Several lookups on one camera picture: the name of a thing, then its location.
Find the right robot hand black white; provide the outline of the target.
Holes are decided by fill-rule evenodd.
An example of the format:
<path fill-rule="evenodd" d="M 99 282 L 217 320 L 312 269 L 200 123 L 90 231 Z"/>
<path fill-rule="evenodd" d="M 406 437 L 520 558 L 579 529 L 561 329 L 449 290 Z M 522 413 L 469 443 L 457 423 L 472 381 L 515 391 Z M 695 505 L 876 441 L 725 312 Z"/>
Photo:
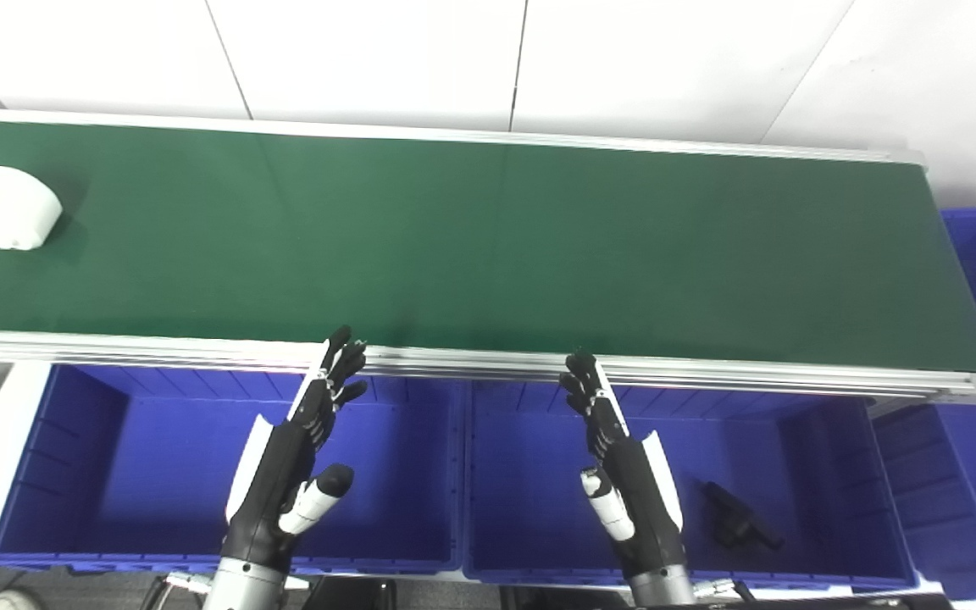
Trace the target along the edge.
<path fill-rule="evenodd" d="M 611 540 L 627 580 L 670 575 L 688 564 L 683 513 L 661 436 L 638 436 L 624 419 L 615 391 L 591 352 L 567 355 L 559 385 L 585 426 L 591 467 L 582 469 L 585 497 Z"/>

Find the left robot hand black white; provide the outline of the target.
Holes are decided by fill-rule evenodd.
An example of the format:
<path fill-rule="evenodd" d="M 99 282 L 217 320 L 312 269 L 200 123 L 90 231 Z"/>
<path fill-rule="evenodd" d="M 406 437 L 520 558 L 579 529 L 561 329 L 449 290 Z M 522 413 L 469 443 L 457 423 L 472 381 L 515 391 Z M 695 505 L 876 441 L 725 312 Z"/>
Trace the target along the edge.
<path fill-rule="evenodd" d="M 353 340 L 342 325 L 326 340 L 317 369 L 302 379 L 301 389 L 281 424 L 261 424 L 266 444 L 247 484 L 247 493 L 233 511 L 222 543 L 222 558 L 233 558 L 288 573 L 297 536 L 279 526 L 301 491 L 311 484 L 315 456 L 329 440 L 341 406 L 367 389 L 367 382 L 348 380 L 365 363 L 367 344 Z"/>

